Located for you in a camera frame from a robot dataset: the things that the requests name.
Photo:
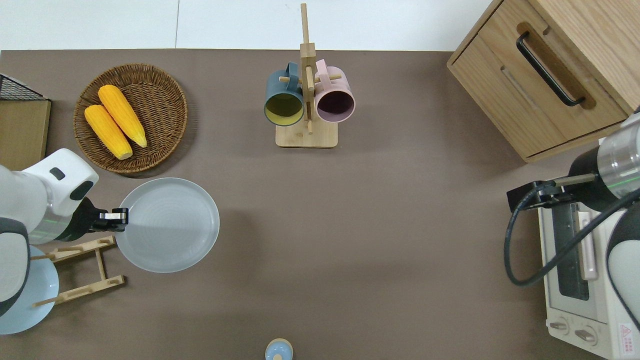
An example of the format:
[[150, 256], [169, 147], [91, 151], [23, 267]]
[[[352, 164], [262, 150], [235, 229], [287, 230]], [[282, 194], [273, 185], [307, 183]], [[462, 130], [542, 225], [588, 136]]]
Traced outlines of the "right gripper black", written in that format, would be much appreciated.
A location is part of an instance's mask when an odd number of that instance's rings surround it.
[[555, 180], [535, 180], [506, 192], [512, 214], [517, 208], [522, 211], [534, 208], [551, 209], [574, 204], [577, 198]]

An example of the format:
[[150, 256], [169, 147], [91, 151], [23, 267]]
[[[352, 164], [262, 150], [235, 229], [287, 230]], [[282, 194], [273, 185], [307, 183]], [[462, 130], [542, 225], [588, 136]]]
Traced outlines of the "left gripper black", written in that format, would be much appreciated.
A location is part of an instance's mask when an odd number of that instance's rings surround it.
[[114, 208], [111, 212], [102, 212], [102, 209], [94, 206], [92, 201], [85, 197], [73, 212], [67, 226], [67, 242], [80, 239], [87, 233], [100, 232], [124, 232], [129, 223], [128, 208]]

